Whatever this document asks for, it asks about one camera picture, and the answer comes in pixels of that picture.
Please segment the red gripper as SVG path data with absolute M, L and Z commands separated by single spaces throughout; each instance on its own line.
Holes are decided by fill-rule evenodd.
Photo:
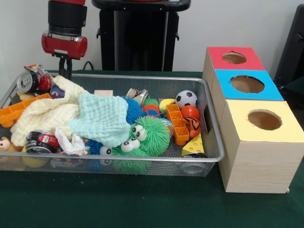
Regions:
M 87 50 L 87 38 L 83 36 L 71 37 L 52 34 L 45 31 L 41 38 L 42 48 L 46 53 L 67 55 L 60 57 L 59 74 L 71 80 L 72 59 L 80 59 L 85 56 Z

